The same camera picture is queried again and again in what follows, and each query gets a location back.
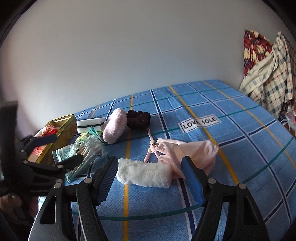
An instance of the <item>plastic packet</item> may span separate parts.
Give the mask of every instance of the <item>plastic packet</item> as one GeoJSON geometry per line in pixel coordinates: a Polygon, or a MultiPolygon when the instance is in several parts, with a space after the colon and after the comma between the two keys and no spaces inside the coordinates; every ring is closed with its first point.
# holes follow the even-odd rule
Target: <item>plastic packet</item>
{"type": "Polygon", "coordinates": [[[52,157],[54,158],[54,162],[58,164],[59,162],[68,159],[69,157],[77,155],[78,149],[78,145],[71,144],[61,149],[52,151],[52,157]]]}
{"type": "Polygon", "coordinates": [[[89,133],[91,133],[91,135],[86,138],[83,148],[80,148],[78,152],[78,154],[83,155],[82,163],[65,174],[68,184],[79,174],[85,172],[96,158],[105,158],[108,155],[103,141],[93,127],[89,129],[89,133]]]}
{"type": "Polygon", "coordinates": [[[102,133],[102,131],[96,131],[96,130],[93,128],[93,131],[91,131],[91,132],[88,131],[88,132],[81,133],[81,134],[79,135],[79,137],[76,139],[76,141],[75,141],[74,143],[77,144],[78,146],[80,146],[80,145],[84,145],[85,140],[86,140],[89,136],[93,135],[93,132],[95,132],[95,133],[98,134],[99,136],[100,136],[101,133],[102,133]]]}

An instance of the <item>pink fabric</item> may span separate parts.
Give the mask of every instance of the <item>pink fabric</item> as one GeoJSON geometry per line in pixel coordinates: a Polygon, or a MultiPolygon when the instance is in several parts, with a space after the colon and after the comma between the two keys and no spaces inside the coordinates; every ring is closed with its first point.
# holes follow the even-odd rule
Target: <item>pink fabric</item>
{"type": "Polygon", "coordinates": [[[219,147],[209,140],[186,143],[178,140],[158,138],[155,144],[150,129],[148,129],[148,135],[150,147],[144,162],[148,161],[150,153],[155,153],[159,162],[167,163],[171,166],[173,178],[184,178],[181,170],[181,161],[185,156],[190,156],[195,166],[203,169],[206,175],[211,172],[215,165],[219,147]]]}
{"type": "Polygon", "coordinates": [[[115,109],[106,121],[103,130],[104,141],[109,144],[114,144],[124,132],[126,122],[126,111],[121,108],[115,109]]]}

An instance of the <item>brown scrunchie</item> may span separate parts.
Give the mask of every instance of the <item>brown scrunchie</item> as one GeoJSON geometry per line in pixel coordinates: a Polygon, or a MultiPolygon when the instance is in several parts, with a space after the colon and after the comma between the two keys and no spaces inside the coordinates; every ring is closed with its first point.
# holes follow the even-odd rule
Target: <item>brown scrunchie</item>
{"type": "Polygon", "coordinates": [[[126,114],[126,125],[131,129],[147,129],[150,124],[150,113],[143,111],[129,110],[126,114]]]}

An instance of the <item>plaid blanket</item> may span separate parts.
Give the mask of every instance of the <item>plaid blanket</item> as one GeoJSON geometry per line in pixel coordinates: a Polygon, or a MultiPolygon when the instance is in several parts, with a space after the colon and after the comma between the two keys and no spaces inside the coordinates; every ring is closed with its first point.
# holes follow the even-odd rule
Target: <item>plaid blanket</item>
{"type": "MultiPolygon", "coordinates": [[[[77,120],[108,118],[116,108],[151,113],[155,140],[162,137],[185,142],[211,140],[220,147],[210,177],[220,183],[245,183],[266,222],[271,241],[279,241],[296,216],[296,141],[266,110],[250,98],[218,81],[184,83],[144,91],[90,107],[75,114],[77,120]],[[220,121],[184,133],[179,123],[215,115],[220,121]]],[[[147,131],[129,131],[113,145],[111,155],[143,160],[150,139],[147,131]]],[[[152,155],[150,161],[157,161],[152,155]]],[[[104,165],[97,159],[75,183],[104,165]]],[[[221,212],[216,239],[222,240],[228,205],[221,212]]],[[[203,208],[183,179],[170,188],[124,186],[114,180],[107,200],[97,207],[109,240],[190,240],[203,208]]],[[[77,204],[72,204],[78,240],[83,240],[77,204]]]]}
{"type": "MultiPolygon", "coordinates": [[[[254,68],[257,72],[264,73],[261,78],[255,78],[246,84],[242,82],[240,91],[250,94],[250,98],[268,110],[276,118],[279,117],[283,105],[290,104],[295,96],[296,90],[296,53],[285,36],[278,32],[276,41],[273,44],[276,65],[274,62],[262,64],[257,63],[254,68]]],[[[249,70],[247,77],[256,74],[249,70]]]]}

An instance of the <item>mattress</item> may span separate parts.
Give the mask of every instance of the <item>mattress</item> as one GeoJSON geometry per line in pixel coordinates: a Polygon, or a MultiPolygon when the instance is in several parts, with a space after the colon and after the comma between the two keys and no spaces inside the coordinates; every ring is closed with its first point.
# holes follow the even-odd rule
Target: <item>mattress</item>
{"type": "MultiPolygon", "coordinates": [[[[223,82],[207,80],[132,94],[75,116],[77,120],[107,119],[119,107],[149,112],[154,140],[209,139],[218,144],[220,150],[209,177],[226,185],[245,183],[259,207],[270,240],[282,238],[296,215],[296,141],[265,109],[223,82]],[[216,121],[192,126],[188,124],[192,118],[216,121]]],[[[107,149],[117,158],[143,160],[149,142],[146,131],[127,128],[107,149]]],[[[157,159],[151,155],[149,161],[157,159]]],[[[91,177],[103,165],[104,160],[97,159],[74,184],[91,177]]],[[[223,238],[227,207],[227,203],[223,204],[215,240],[223,238]]],[[[75,202],[72,210],[77,239],[84,240],[75,202]]],[[[97,207],[108,239],[124,241],[191,240],[202,210],[183,179],[174,179],[172,186],[164,189],[124,186],[115,178],[106,201],[97,207]]]]}

